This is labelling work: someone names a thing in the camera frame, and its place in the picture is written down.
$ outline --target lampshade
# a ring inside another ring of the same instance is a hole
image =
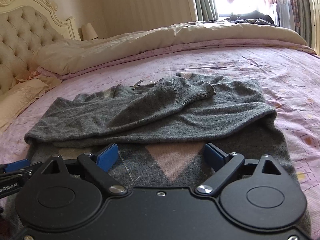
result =
[[[89,40],[98,38],[98,35],[95,32],[94,28],[92,27],[91,23],[82,25],[81,29],[82,29],[82,36],[84,41],[89,41]]]

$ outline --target black metal plate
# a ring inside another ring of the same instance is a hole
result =
[[[212,197],[199,197],[189,188],[134,188],[122,198],[109,198],[94,219],[81,228],[60,233],[37,232],[26,228],[19,237],[41,240],[287,240],[295,228],[254,232],[228,220]]]

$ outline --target tufted headboard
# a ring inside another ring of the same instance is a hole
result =
[[[36,70],[33,54],[59,39],[80,40],[74,18],[60,21],[49,0],[0,0],[0,95]]]

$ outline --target plaid shirt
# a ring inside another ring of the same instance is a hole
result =
[[[297,0],[290,0],[294,18],[294,25],[296,27],[300,27],[299,13],[298,13],[298,5]]]

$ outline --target gray curtain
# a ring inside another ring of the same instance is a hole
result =
[[[219,19],[214,0],[196,0],[198,21],[216,21]]]
[[[309,0],[297,0],[300,27],[297,28],[297,33],[311,46],[311,10]]]

